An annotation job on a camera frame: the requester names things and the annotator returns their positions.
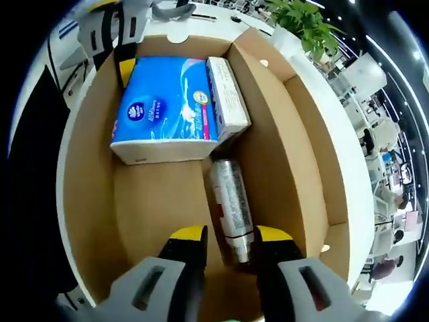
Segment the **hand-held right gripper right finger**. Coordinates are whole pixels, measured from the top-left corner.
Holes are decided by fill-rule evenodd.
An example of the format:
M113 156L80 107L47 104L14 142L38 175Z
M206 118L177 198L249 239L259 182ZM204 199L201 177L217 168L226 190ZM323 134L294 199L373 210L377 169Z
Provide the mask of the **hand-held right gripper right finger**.
M255 267L266 321L378 321L318 258L305 258L286 232L258 225Z

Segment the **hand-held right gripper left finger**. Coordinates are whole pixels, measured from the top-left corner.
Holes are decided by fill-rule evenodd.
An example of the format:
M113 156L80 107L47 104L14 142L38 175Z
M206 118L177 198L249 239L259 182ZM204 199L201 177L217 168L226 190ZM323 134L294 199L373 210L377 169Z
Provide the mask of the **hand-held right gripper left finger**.
M207 226L173 233L158 256L149 256L116 279L79 321L197 321L204 288Z

